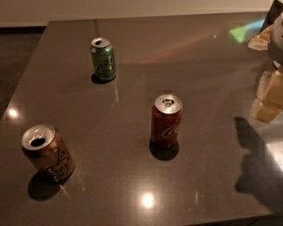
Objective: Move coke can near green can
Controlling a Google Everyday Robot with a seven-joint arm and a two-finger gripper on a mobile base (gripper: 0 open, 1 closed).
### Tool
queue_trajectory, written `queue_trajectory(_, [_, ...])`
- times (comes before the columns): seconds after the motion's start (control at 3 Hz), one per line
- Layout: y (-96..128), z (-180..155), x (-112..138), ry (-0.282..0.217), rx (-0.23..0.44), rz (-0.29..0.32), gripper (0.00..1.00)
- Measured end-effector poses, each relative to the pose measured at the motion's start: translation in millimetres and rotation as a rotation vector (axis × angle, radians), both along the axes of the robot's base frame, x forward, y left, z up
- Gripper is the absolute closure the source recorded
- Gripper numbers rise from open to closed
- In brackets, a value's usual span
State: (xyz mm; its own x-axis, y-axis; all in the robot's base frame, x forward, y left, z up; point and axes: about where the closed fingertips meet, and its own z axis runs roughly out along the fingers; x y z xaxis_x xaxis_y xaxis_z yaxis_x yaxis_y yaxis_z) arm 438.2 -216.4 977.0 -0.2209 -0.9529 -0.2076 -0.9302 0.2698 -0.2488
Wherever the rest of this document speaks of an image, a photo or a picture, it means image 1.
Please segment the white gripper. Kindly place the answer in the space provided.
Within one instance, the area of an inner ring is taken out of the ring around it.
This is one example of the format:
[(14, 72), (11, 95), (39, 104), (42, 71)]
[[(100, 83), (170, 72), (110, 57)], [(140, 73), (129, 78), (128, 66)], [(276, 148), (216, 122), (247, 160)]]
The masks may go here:
[[(283, 12), (275, 19), (269, 41), (270, 58), (283, 65)], [(272, 73), (262, 100), (256, 99), (251, 115), (257, 121), (271, 122), (283, 111), (283, 72)]]

